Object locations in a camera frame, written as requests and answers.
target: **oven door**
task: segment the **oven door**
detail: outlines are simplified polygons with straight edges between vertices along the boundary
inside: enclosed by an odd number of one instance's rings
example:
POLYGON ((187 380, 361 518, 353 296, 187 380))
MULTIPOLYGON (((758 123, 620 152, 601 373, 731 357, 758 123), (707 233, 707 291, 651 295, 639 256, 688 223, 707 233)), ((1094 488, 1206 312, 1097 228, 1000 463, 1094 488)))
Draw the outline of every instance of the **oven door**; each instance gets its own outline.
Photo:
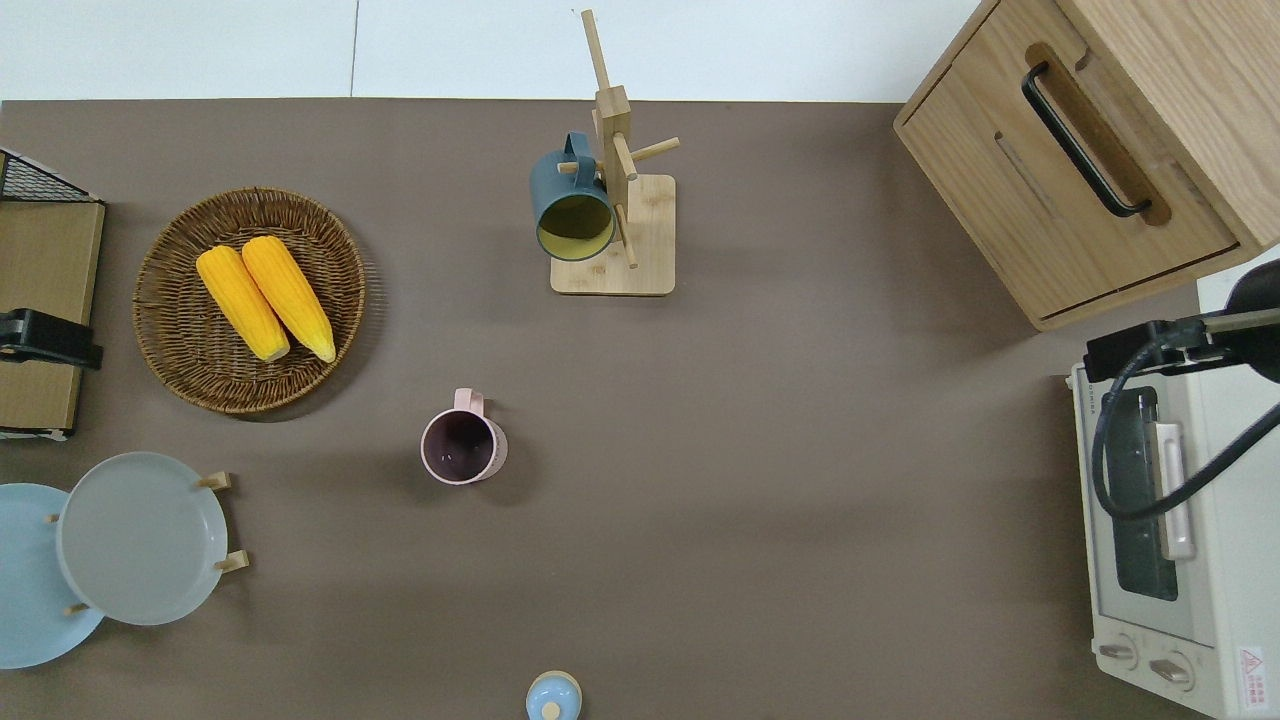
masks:
MULTIPOLYGON (((1143 375, 1125 384, 1107 433, 1105 474, 1111 496, 1121 507, 1148 505, 1176 484, 1179 465, 1189 474, 1201 459, 1190 428, 1190 411, 1198 407, 1197 392, 1188 375, 1166 378, 1143 375)), ((1075 369, 1083 461, 1088 462, 1102 395, 1111 382, 1089 383, 1083 368, 1075 369)), ((1213 647, 1210 577, 1203 548, 1202 518, 1207 493, 1201 492, 1160 519, 1117 521, 1102 510, 1089 487, 1085 507, 1093 541, 1094 610, 1114 618, 1213 647)))

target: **mug handle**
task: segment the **mug handle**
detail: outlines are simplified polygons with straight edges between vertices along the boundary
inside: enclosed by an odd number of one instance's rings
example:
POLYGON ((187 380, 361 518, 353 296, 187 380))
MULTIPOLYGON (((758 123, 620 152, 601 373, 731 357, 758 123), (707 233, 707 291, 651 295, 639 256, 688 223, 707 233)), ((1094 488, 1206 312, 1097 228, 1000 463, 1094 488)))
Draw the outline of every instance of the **mug handle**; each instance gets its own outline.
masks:
POLYGON ((453 391, 453 409, 467 410, 484 418, 484 396, 468 387, 460 387, 453 391))
POLYGON ((568 133, 564 137, 564 155, 568 156, 567 161, 577 163, 573 184, 577 187, 591 187, 595 183, 595 156, 591 155, 591 146, 586 142, 586 133, 568 133))

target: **mug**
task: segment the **mug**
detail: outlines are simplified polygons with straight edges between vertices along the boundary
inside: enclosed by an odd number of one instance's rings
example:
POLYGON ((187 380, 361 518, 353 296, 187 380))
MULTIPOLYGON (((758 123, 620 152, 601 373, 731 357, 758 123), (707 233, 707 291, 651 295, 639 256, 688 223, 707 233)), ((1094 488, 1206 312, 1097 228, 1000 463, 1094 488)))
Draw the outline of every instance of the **mug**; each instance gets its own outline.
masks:
POLYGON ((507 434, 484 416, 484 396, 462 387, 453 407, 426 424, 420 445, 422 466, 433 478, 465 486, 493 477, 507 461, 507 434))
POLYGON ((613 242, 618 223, 604 183, 595 178, 586 135, 568 133, 563 152, 548 152, 534 164, 529 195, 534 200, 534 233, 552 258, 586 260, 613 242), (559 172, 561 163, 577 163, 577 172, 559 172))

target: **wire basket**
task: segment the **wire basket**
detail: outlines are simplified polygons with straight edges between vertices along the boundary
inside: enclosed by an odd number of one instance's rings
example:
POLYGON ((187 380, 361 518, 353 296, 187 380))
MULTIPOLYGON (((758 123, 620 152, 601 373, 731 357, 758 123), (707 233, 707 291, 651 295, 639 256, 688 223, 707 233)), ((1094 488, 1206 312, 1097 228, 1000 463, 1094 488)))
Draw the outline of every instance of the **wire basket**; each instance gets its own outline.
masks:
POLYGON ((0 147, 0 200, 22 202, 101 202, 31 159, 0 147))
POLYGON ((365 284, 356 242, 323 205, 285 190, 233 190, 188 208, 160 233, 133 291, 133 329, 147 366, 178 397, 228 415, 264 413, 307 395, 342 363, 364 318, 365 284), (205 290, 201 252, 239 250, 261 234, 280 238, 311 283, 333 325, 333 363, 292 337, 284 357, 259 360, 205 290))

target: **pink mug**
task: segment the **pink mug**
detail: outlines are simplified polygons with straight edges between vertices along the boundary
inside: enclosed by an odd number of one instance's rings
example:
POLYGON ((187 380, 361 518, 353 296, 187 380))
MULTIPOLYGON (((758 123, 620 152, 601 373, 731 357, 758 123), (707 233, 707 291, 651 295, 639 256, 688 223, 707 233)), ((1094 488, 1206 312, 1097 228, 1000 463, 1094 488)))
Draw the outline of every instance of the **pink mug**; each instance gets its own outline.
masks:
POLYGON ((422 466, 433 478, 465 486, 492 478, 507 461, 507 434, 484 416, 484 396, 462 387, 453 407, 426 424, 420 445, 422 466))

